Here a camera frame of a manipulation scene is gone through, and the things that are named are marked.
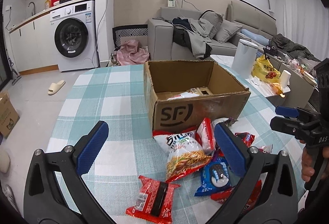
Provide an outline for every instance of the human hand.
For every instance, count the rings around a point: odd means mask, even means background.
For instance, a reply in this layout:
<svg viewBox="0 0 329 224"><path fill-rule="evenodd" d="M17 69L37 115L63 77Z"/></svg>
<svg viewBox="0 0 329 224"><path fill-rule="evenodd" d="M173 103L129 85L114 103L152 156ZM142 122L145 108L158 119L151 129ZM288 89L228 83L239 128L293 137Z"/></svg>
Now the human hand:
<svg viewBox="0 0 329 224"><path fill-rule="evenodd" d="M329 158L329 147L323 148L323 157ZM303 149L302 154L302 180L305 182L310 181L310 177L313 176L315 170L311 167L312 164L312 157L308 154L306 147ZM329 163L324 171L324 173L321 176L321 179L325 179L329 175Z"/></svg>

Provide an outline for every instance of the checkered tablecloth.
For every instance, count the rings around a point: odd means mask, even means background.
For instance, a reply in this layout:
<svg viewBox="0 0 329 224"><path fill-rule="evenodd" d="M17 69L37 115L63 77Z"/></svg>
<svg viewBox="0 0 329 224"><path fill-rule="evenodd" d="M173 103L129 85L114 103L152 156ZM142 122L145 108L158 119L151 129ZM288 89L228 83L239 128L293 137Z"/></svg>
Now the checkered tablecloth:
<svg viewBox="0 0 329 224"><path fill-rule="evenodd" d="M232 132L254 134L254 145L272 144L275 154L286 149L301 197L303 145L292 136L271 130L269 122L275 116L274 107L247 81L237 78L250 88L251 96ZM61 151L88 134L99 120L108 123L109 137L89 173L82 178L99 204L119 224L146 223L125 214L126 208L136 203L139 175L165 179L167 155L152 139L143 91L142 65L98 68L80 75L63 104L47 148L47 152ZM69 207L78 211L61 174L56 176ZM218 210L219 204L209 197L194 197L200 186L198 172L175 183L181 187L174 194L174 224L204 224Z"/></svg>

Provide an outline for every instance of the slipper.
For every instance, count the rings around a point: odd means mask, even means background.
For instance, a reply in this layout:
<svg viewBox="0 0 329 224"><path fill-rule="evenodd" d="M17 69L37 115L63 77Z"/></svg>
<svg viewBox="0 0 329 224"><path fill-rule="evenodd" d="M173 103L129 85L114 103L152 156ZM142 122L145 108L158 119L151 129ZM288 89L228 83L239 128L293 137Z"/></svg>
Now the slipper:
<svg viewBox="0 0 329 224"><path fill-rule="evenodd" d="M57 93L57 91L59 91L61 89L61 87L64 86L64 84L65 84L64 80L61 80L61 81L57 82L56 84L52 83L50 85L50 87L48 88L48 95L54 95L55 93Z"/></svg>

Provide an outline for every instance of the washing machine door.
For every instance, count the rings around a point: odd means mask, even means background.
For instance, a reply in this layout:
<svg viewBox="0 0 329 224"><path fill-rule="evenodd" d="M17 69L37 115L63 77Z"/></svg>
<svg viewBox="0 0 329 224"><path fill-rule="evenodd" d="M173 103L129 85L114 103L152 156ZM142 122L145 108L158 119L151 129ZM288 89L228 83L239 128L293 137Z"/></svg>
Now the washing machine door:
<svg viewBox="0 0 329 224"><path fill-rule="evenodd" d="M54 39L60 54L74 58L79 56L87 46L88 29L79 19L68 18L59 23Z"/></svg>

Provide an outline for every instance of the gray pillow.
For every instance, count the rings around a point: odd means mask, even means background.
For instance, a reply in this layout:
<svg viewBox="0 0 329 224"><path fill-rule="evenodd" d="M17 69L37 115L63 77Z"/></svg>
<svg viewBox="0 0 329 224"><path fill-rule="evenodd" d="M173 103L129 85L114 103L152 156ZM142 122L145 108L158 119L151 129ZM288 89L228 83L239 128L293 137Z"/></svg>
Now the gray pillow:
<svg viewBox="0 0 329 224"><path fill-rule="evenodd" d="M240 32L241 29L242 29L241 25L224 20L219 31L217 32L217 34L214 36L213 39L215 39L219 43L226 43L236 33Z"/></svg>
<svg viewBox="0 0 329 224"><path fill-rule="evenodd" d="M214 11L205 11L201 15L200 19L201 18L205 19L213 25L213 28L211 29L209 36L208 36L210 39L213 39L215 34L219 31L220 26L223 23L223 16L224 16L224 14L218 14Z"/></svg>

